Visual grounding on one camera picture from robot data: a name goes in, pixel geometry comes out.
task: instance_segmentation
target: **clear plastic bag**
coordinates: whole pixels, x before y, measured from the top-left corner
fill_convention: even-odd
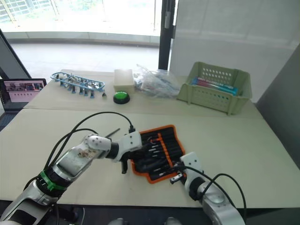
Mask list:
[[[147,95],[157,98],[175,98],[180,91],[180,85],[175,76],[167,70],[150,71],[138,65],[139,74],[134,75],[135,87]]]

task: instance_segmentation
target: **basket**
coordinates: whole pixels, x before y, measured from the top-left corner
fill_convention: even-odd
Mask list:
[[[238,88],[237,96],[198,85],[190,85],[195,77],[223,83]],[[240,112],[243,105],[252,97],[250,74],[225,67],[217,67],[196,62],[177,96],[178,100],[188,104],[202,105],[226,112],[228,115]]]

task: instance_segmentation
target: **laptop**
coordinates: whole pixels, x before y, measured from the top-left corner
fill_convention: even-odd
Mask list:
[[[4,109],[0,116],[0,131],[45,86],[46,79],[0,79],[0,100]]]

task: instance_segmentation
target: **green push button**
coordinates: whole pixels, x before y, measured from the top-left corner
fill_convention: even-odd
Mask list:
[[[127,94],[124,91],[118,91],[113,96],[113,101],[117,104],[125,104],[129,102],[130,97],[129,94]]]

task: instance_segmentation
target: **table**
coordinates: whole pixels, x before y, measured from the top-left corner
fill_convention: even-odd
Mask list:
[[[65,110],[91,110],[91,111],[117,111],[120,113],[148,113],[182,116],[210,116],[225,117],[226,113],[213,109],[188,105],[186,102],[176,99],[153,98],[140,92],[130,95],[130,102],[118,105],[113,102],[113,73],[62,70],[92,80],[105,82],[107,98],[103,99],[101,93],[96,91],[95,98],[89,98],[70,91],[60,86],[59,82],[51,81],[25,108],[28,109],[65,109]],[[180,83],[184,83],[186,77],[179,77]],[[240,114],[235,118],[262,118],[252,102],[248,101]]]
[[[0,199],[15,199],[28,179],[43,168],[53,145],[82,118],[94,111],[23,109],[0,132]],[[242,186],[249,208],[300,206],[300,172],[262,118],[234,116],[186,116],[125,113],[137,130],[174,124],[186,152],[195,151],[205,172],[232,175]],[[127,132],[127,122],[116,115],[88,120],[82,128],[106,135],[122,128],[112,138]],[[86,133],[74,134],[66,149],[77,145]],[[242,208],[238,189],[228,179],[219,183],[236,206]],[[121,174],[120,163],[95,160],[65,192],[59,203],[199,207],[180,183],[167,180],[149,184],[131,168]]]

